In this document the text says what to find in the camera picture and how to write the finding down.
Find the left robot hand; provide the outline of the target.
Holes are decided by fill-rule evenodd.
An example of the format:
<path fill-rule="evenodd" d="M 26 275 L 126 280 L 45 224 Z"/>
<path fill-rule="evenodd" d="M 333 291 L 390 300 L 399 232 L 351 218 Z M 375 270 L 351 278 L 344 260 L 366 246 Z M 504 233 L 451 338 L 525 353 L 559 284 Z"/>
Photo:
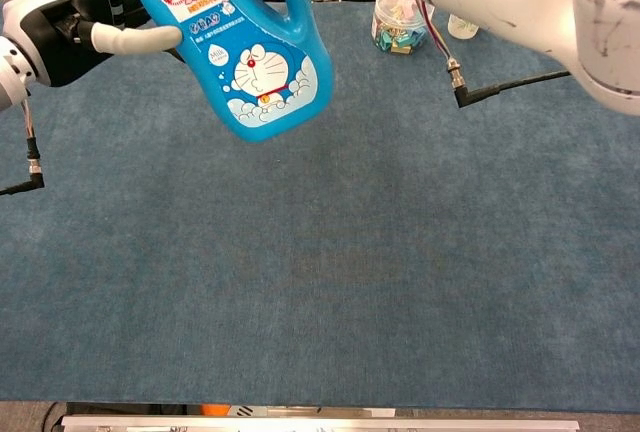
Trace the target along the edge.
<path fill-rule="evenodd" d="M 165 52 L 183 41 L 176 26 L 147 28 L 141 0 L 9 0 L 2 14 L 2 35 L 48 87 L 68 85 L 114 55 Z"/>

